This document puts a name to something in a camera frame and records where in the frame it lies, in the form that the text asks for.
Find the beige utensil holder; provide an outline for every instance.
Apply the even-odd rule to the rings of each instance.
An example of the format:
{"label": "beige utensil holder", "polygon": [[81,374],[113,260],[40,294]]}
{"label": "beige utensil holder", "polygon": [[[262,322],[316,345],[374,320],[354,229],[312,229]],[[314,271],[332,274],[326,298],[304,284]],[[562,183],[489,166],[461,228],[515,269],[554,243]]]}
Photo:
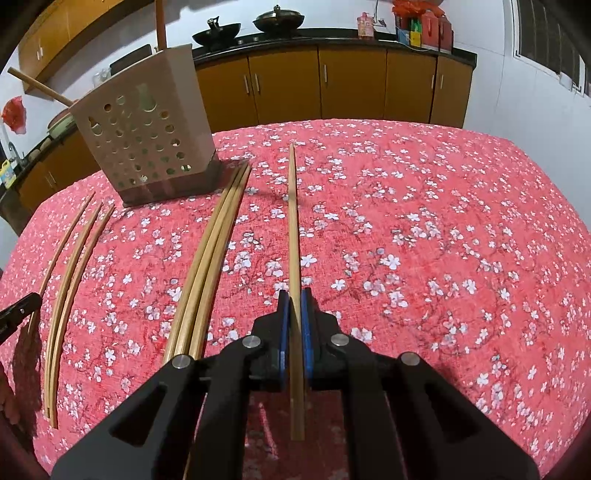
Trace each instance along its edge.
{"label": "beige utensil holder", "polygon": [[119,72],[70,107],[126,206],[208,193],[217,159],[191,55],[167,48]]}

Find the black clamp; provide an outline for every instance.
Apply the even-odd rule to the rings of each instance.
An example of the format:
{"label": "black clamp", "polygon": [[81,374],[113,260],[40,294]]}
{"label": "black clamp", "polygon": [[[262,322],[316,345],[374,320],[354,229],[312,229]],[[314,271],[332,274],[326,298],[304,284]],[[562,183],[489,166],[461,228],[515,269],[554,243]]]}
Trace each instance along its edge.
{"label": "black clamp", "polygon": [[[416,353],[373,353],[315,308],[309,288],[301,306],[307,383],[342,392],[352,480],[539,480],[534,461]],[[189,480],[241,479],[249,394],[285,388],[290,310],[282,291],[277,311],[220,354],[174,357],[51,478],[180,480],[189,457]],[[492,451],[504,461],[490,462]]]}

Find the red plastic bag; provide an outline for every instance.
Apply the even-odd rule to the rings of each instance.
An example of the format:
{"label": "red plastic bag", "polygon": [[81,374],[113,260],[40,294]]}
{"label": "red plastic bag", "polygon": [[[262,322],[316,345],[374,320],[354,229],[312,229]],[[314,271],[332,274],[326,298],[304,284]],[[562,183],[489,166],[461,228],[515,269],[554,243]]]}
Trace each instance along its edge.
{"label": "red plastic bag", "polygon": [[10,130],[18,135],[27,133],[25,123],[27,121],[27,110],[22,104],[22,96],[10,99],[2,110],[2,120],[10,127]]}

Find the upper cabinet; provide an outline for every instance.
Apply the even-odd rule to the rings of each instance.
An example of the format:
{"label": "upper cabinet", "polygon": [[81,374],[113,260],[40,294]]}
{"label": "upper cabinet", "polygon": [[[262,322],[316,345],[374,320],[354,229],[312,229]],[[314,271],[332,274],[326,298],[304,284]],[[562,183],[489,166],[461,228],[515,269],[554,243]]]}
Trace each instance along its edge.
{"label": "upper cabinet", "polygon": [[67,2],[63,1],[39,26],[39,55],[41,70],[61,52],[70,41],[68,32]]}
{"label": "upper cabinet", "polygon": [[105,0],[66,0],[66,2],[70,38],[77,36],[109,9]]}
{"label": "upper cabinet", "polygon": [[[151,2],[152,0],[55,0],[39,15],[19,43],[19,69],[45,83],[90,40],[125,15]],[[31,88],[24,84],[26,92]]]}

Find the chopstick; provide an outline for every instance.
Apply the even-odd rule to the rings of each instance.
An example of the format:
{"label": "chopstick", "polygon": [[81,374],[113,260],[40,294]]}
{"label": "chopstick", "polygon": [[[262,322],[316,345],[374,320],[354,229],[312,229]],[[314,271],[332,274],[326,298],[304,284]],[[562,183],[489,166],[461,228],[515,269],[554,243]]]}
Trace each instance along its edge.
{"label": "chopstick", "polygon": [[[66,243],[67,243],[68,239],[70,238],[70,235],[74,231],[74,228],[76,227],[76,225],[80,221],[80,217],[82,217],[84,210],[86,210],[86,207],[88,207],[88,204],[90,203],[90,201],[92,200],[92,197],[94,195],[95,195],[94,192],[92,192],[89,195],[89,197],[86,199],[84,204],[82,204],[82,207],[80,207],[80,210],[78,210],[78,213],[76,214],[76,216],[72,220],[67,232],[64,233],[63,237],[61,237],[60,243],[57,246],[56,253],[53,255],[53,258],[51,259],[51,263],[49,264],[49,267],[48,267],[47,271],[45,272],[45,276],[43,277],[43,282],[41,283],[41,288],[39,289],[39,295],[41,296],[41,299],[43,299],[43,295],[45,295],[45,290],[47,288],[47,284],[49,283],[49,279],[51,278],[51,274],[53,273],[53,269],[56,267],[57,260],[60,258],[62,250],[64,250],[64,247],[66,246]],[[29,320],[29,323],[27,323],[27,342],[31,341],[31,335],[33,335],[33,332],[39,328],[39,321],[40,320],[41,320],[41,310],[34,311],[33,314],[31,315],[31,319]]]}
{"label": "chopstick", "polygon": [[193,286],[193,283],[195,282],[197,270],[199,269],[199,265],[201,264],[201,261],[203,259],[203,254],[205,253],[207,243],[209,242],[209,239],[213,233],[214,225],[217,222],[217,218],[219,217],[220,212],[222,211],[223,204],[226,201],[228,194],[230,193],[230,189],[232,188],[232,184],[234,182],[234,179],[236,178],[236,175],[238,175],[239,170],[240,168],[238,167],[234,168],[229,183],[226,186],[226,188],[223,189],[222,195],[220,199],[217,201],[217,205],[209,221],[207,222],[207,226],[205,228],[205,231],[203,232],[203,236],[201,237],[199,246],[197,247],[197,251],[195,252],[195,255],[193,257],[193,263],[191,263],[191,267],[189,268],[187,277],[185,278],[185,282],[183,284],[183,292],[181,293],[181,298],[178,301],[177,310],[174,314],[173,327],[168,335],[168,341],[166,343],[166,349],[164,351],[163,364],[168,363],[174,356],[178,334],[181,329],[181,324],[183,321],[185,310],[187,309],[187,302],[189,300],[189,295],[191,294],[191,288]]}
{"label": "chopstick", "polygon": [[290,258],[290,297],[294,311],[290,323],[290,404],[291,440],[305,439],[306,403],[304,393],[304,358],[301,341],[301,280],[300,280],[300,231],[297,214],[296,148],[290,145],[288,177],[288,223]]}
{"label": "chopstick", "polygon": [[187,301],[187,309],[185,310],[183,315],[183,321],[181,323],[180,331],[178,334],[177,344],[174,349],[175,355],[180,355],[181,353],[189,352],[191,338],[193,336],[193,329],[195,326],[195,317],[197,309],[199,307],[199,303],[202,298],[204,282],[207,276],[207,272],[209,271],[209,265],[212,261],[213,251],[216,247],[216,244],[219,242],[222,225],[226,221],[226,218],[230,215],[229,211],[236,189],[239,188],[240,180],[247,168],[248,164],[244,164],[243,166],[241,166],[240,171],[238,172],[236,177],[234,177],[232,186],[230,187],[230,192],[228,193],[228,196],[226,197],[226,200],[224,201],[222,208],[220,210],[220,215],[217,217],[216,222],[213,225],[212,234],[207,242],[207,245],[205,246],[203,258],[199,264],[199,267],[197,268],[195,281],[191,286],[189,300]]}
{"label": "chopstick", "polygon": [[69,98],[66,98],[63,95],[60,95],[55,90],[50,89],[47,85],[43,85],[41,82],[38,82],[37,80],[35,80],[32,77],[29,77],[29,75],[27,75],[26,73],[19,72],[17,69],[15,69],[13,67],[8,68],[8,73],[10,73],[11,75],[14,75],[17,79],[20,79],[23,82],[27,82],[32,87],[35,87],[37,90],[41,90],[47,96],[50,96],[54,100],[57,100],[58,102],[63,103],[65,106],[70,107],[70,106],[74,105],[74,102],[72,102]]}
{"label": "chopstick", "polygon": [[70,288],[68,289],[66,302],[61,311],[61,316],[59,320],[59,324],[57,326],[56,331],[56,338],[54,340],[54,348],[52,352],[52,360],[51,360],[51,372],[50,372],[50,384],[49,384],[49,423],[53,428],[57,428],[57,380],[60,373],[60,358],[61,353],[63,351],[63,341],[64,336],[66,334],[66,326],[67,322],[70,318],[70,312],[72,310],[72,305],[74,305],[74,298],[76,293],[78,292],[78,286],[80,285],[80,280],[82,280],[82,275],[88,265],[88,262],[92,256],[92,251],[94,250],[97,242],[107,223],[111,219],[111,215],[113,214],[113,210],[115,210],[115,205],[112,205],[111,208],[107,211],[103,219],[100,221],[99,226],[96,228],[96,231],[93,233],[92,237],[90,237],[90,241],[86,245],[86,249],[84,251],[84,255],[82,256],[82,260],[76,265],[76,272],[72,278],[70,283]]}
{"label": "chopstick", "polygon": [[45,371],[44,371],[44,385],[43,385],[43,394],[44,394],[44,400],[45,400],[45,413],[47,415],[47,418],[50,418],[50,409],[49,409],[49,406],[50,406],[50,398],[49,398],[50,371],[51,371],[51,363],[52,363],[52,358],[53,358],[53,349],[54,349],[55,340],[56,340],[57,323],[59,321],[61,311],[64,306],[64,302],[66,301],[66,294],[67,294],[68,288],[70,287],[70,281],[72,280],[72,275],[74,273],[74,267],[78,263],[78,259],[80,258],[80,253],[82,252],[82,248],[84,247],[84,243],[86,242],[86,239],[88,238],[88,235],[90,234],[90,230],[92,229],[92,226],[95,224],[96,217],[98,217],[102,205],[103,204],[101,202],[100,205],[93,212],[92,217],[90,218],[90,220],[88,220],[88,222],[86,222],[86,225],[85,225],[84,229],[82,230],[82,233],[80,234],[80,236],[78,237],[78,240],[76,241],[76,245],[74,246],[74,250],[72,251],[72,254],[71,254],[70,259],[68,260],[68,264],[66,266],[66,273],[64,274],[64,276],[61,280],[60,290],[57,294],[56,301],[53,304],[53,311],[51,312],[51,323],[50,323],[50,327],[49,327],[49,334],[47,336],[47,346],[45,349],[45,356],[46,357],[45,357]]}
{"label": "chopstick", "polygon": [[158,39],[158,51],[166,48],[166,21],[164,20],[164,0],[155,0],[156,11],[156,38]]}
{"label": "chopstick", "polygon": [[203,355],[204,341],[214,300],[213,297],[217,288],[217,282],[219,281],[223,260],[226,256],[226,250],[228,249],[228,241],[232,235],[236,214],[240,208],[240,202],[250,173],[251,166],[247,165],[242,172],[242,178],[240,179],[238,188],[234,190],[233,196],[231,198],[228,196],[228,199],[226,200],[230,203],[230,211],[225,217],[221,218],[221,221],[223,222],[222,229],[217,239],[215,250],[213,251],[212,260],[209,264],[207,278],[204,280],[204,288],[201,295],[201,301],[199,302],[197,317],[195,319],[193,336],[191,337],[189,355],[195,360],[201,358]]}

